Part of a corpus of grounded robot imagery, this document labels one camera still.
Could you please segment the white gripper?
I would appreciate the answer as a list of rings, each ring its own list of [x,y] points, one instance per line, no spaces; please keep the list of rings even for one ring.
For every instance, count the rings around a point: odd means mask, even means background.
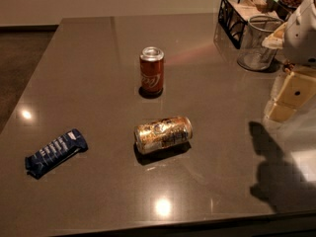
[[[314,23],[287,22],[264,38],[262,46],[282,49],[292,63],[316,66],[316,27]],[[316,95],[316,73],[297,70],[281,73],[274,82],[265,116],[276,122],[289,120]]]

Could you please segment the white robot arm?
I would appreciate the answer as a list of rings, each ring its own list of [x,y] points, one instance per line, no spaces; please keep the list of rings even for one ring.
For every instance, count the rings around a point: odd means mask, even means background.
[[[278,76],[268,101],[268,119],[285,122],[316,94],[316,0],[303,0],[288,20],[262,41],[281,49],[285,72]]]

